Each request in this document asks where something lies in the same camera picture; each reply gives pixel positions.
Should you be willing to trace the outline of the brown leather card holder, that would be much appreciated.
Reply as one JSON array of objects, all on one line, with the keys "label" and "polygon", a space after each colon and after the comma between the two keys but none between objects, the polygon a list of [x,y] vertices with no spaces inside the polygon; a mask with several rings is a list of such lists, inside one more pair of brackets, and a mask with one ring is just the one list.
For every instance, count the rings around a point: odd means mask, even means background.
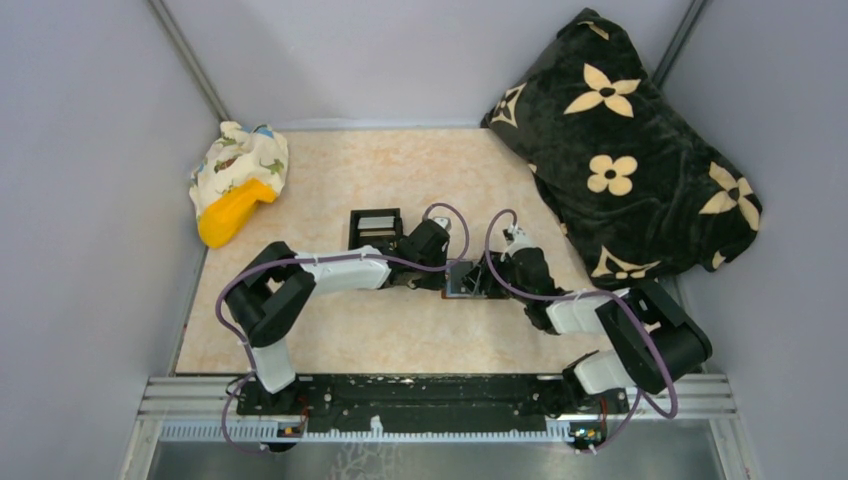
[{"label": "brown leather card holder", "polygon": [[445,272],[443,299],[506,300],[508,292],[495,280],[484,260],[463,260]]}]

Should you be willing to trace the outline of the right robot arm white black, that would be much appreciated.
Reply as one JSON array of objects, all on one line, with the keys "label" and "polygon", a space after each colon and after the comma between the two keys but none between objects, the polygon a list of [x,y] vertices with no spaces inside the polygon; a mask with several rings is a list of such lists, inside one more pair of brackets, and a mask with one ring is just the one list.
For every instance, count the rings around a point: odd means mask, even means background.
[{"label": "right robot arm white black", "polygon": [[611,349],[565,369],[577,395],[631,386],[659,394],[713,353],[703,330],[659,284],[640,281],[611,295],[568,292],[555,285],[539,247],[486,253],[462,284],[474,296],[521,302],[531,324],[547,334],[607,337]]}]

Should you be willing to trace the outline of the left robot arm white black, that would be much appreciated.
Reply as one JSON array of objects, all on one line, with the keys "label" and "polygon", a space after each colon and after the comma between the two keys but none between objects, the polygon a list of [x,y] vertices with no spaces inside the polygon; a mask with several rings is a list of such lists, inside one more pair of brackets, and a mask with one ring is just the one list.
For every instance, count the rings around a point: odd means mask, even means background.
[{"label": "left robot arm white black", "polygon": [[450,220],[426,218],[409,235],[335,254],[297,253],[285,242],[269,244],[222,292],[243,332],[251,369],[262,388],[277,394],[296,380],[286,336],[313,297],[393,287],[441,288]]}]

